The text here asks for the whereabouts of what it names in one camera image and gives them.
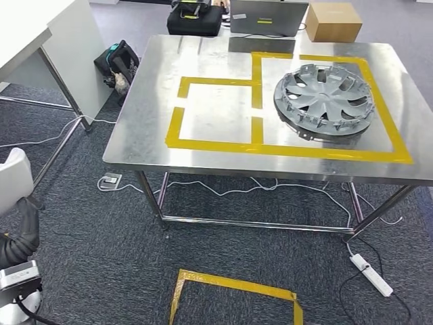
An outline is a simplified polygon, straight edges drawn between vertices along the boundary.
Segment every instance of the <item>white desk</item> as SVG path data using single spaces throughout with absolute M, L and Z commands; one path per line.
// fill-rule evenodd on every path
M 69 105 L 4 97 L 50 109 L 71 110 L 94 118 L 112 90 L 104 85 L 94 60 L 105 50 L 88 0 L 1 0 L 0 82 L 59 89 Z M 90 130 L 91 119 L 72 124 L 63 140 L 35 179 L 37 186 L 81 124 Z

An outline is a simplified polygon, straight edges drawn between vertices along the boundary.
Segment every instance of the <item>black tool bag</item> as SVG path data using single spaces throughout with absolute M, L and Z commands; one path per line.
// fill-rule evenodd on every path
M 222 22 L 221 7 L 209 6 L 208 10 L 201 7 L 194 12 L 187 11 L 180 5 L 174 7 L 167 20 L 167 28 L 170 35 L 217 36 Z
M 105 50 L 94 63 L 102 73 L 105 84 L 119 93 L 119 104 L 121 105 L 135 77 L 140 60 L 133 49 L 122 40 Z

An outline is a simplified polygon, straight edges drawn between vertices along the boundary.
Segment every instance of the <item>yellow tape on floor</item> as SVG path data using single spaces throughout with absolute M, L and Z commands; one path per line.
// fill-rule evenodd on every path
M 195 281 L 201 282 L 205 284 L 212 284 L 214 286 L 223 286 L 226 288 L 232 288 L 242 291 L 249 291 L 250 293 L 259 293 L 261 295 L 266 295 L 280 299 L 284 299 L 287 301 L 293 302 L 293 324 L 294 325 L 302 325 L 303 323 L 303 313 L 301 306 L 296 300 L 296 294 L 289 290 L 275 288 L 273 286 L 265 286 L 263 284 L 257 284 L 253 282 L 242 281 L 242 280 L 235 280 L 230 278 L 223 278 L 222 276 L 213 276 L 211 274 L 198 273 L 192 271 L 187 271 L 186 269 L 180 269 L 179 271 L 179 276 L 176 287 L 174 288 L 174 294 L 173 295 L 173 301 L 171 302 L 171 309 L 170 312 L 170 325 L 173 325 L 174 322 L 174 315 L 179 308 L 179 301 L 183 288 L 185 281 Z

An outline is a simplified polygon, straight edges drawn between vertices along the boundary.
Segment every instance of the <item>cardboard box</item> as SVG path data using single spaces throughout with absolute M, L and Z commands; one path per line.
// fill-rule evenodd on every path
M 363 22 L 351 3 L 310 3 L 306 29 L 312 42 L 352 43 Z

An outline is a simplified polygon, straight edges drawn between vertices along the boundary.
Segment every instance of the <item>laptop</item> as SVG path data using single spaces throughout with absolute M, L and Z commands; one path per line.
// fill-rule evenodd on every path
M 293 37 L 309 6 L 308 1 L 232 0 L 232 33 Z

